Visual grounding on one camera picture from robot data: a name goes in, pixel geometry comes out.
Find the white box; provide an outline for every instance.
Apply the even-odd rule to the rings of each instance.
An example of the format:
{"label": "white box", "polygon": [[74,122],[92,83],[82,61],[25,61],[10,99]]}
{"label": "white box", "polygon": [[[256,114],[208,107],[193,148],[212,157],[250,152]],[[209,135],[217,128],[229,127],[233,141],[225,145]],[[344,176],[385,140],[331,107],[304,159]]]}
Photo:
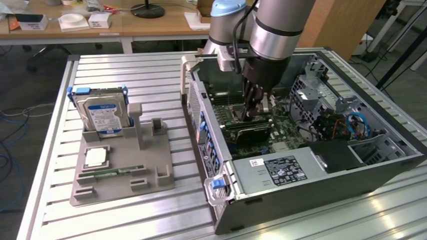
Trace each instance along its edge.
{"label": "white box", "polygon": [[62,33],[90,29],[85,18],[82,18],[81,21],[73,22],[73,23],[66,23],[66,22],[61,21],[61,18],[58,18],[57,21],[58,21],[60,31]]}
{"label": "white box", "polygon": [[108,29],[112,24],[110,13],[92,14],[88,18],[88,25],[92,29]]}
{"label": "white box", "polygon": [[[25,15],[26,17],[30,17],[30,14],[20,14],[21,16]],[[18,21],[20,29],[22,30],[45,30],[48,26],[48,17],[42,15],[42,18],[40,21]]]}
{"label": "white box", "polygon": [[364,34],[363,38],[359,42],[359,45],[353,50],[352,55],[361,55],[365,52],[367,46],[369,46],[372,40],[373,40],[373,38],[369,35]]}

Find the black lamp base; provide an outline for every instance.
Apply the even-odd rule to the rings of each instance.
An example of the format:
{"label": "black lamp base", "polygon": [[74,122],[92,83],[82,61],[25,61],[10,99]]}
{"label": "black lamp base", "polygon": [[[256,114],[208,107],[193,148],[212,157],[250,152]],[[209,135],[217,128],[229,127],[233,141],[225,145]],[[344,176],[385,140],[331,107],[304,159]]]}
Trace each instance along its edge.
{"label": "black lamp base", "polygon": [[145,4],[137,4],[132,7],[130,13],[144,19],[156,19],[165,14],[165,9],[158,5],[149,4],[148,8]]}

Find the warning label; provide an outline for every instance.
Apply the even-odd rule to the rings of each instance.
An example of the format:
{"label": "warning label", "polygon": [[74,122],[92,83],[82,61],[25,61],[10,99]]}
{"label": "warning label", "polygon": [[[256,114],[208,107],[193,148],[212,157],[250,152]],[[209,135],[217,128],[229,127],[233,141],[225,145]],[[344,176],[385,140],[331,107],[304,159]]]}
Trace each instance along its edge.
{"label": "warning label", "polygon": [[306,179],[305,173],[293,156],[264,161],[264,165],[276,186]]}

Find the hard drive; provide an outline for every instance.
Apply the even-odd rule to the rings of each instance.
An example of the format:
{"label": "hard drive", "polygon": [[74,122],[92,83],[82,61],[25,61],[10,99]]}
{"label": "hard drive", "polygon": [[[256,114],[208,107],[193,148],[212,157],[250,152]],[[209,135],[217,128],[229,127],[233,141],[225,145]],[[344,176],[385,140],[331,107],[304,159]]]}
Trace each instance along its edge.
{"label": "hard drive", "polygon": [[66,93],[80,114],[84,130],[96,131],[100,138],[121,136],[121,129],[132,125],[126,109],[126,87],[80,87],[74,92],[72,87],[68,87]]}

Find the blue cable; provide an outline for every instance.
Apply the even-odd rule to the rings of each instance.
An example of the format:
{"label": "blue cable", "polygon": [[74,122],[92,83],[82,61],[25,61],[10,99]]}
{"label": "blue cable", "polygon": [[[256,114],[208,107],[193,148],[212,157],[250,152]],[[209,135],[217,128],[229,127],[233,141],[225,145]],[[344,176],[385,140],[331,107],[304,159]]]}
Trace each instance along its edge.
{"label": "blue cable", "polygon": [[21,135],[20,135],[14,140],[12,140],[9,143],[5,143],[5,144],[4,144],[4,146],[8,147],[8,146],[10,146],[13,143],[16,143],[16,142],[25,136],[25,134],[26,134],[26,132],[28,132],[28,124],[26,124],[25,122],[22,122],[22,121],[12,121],[12,120],[9,120],[9,119],[5,119],[5,118],[1,117],[1,116],[0,116],[0,119],[4,120],[4,121],[6,121],[8,123],[24,125],[24,132],[21,133]]}
{"label": "blue cable", "polygon": [[20,191],[17,194],[17,197],[14,198],[14,200],[12,200],[2,208],[0,208],[0,213],[6,210],[16,202],[18,202],[22,199],[22,195],[24,195],[24,189],[25,189],[25,185],[24,185],[24,179],[22,179],[22,175],[21,175],[21,169],[18,166],[18,163],[14,161],[14,159],[9,159],[17,174],[17,178],[18,178],[18,182],[20,182]]}
{"label": "blue cable", "polygon": [[348,128],[348,130],[349,130],[349,132],[351,132],[352,134],[356,134],[356,132],[355,132],[355,130],[352,129],[352,126],[351,126],[351,123],[349,123],[349,120],[348,120],[348,117],[349,117],[349,116],[356,116],[356,117],[359,117],[359,118],[361,119],[361,122],[363,122],[364,128],[365,128],[365,133],[367,133],[367,135],[369,136],[371,129],[369,129],[369,125],[368,125],[368,121],[367,121],[367,119],[365,119],[365,116],[363,116],[359,112],[351,112],[351,113],[348,113],[348,115],[345,116],[347,128]]}

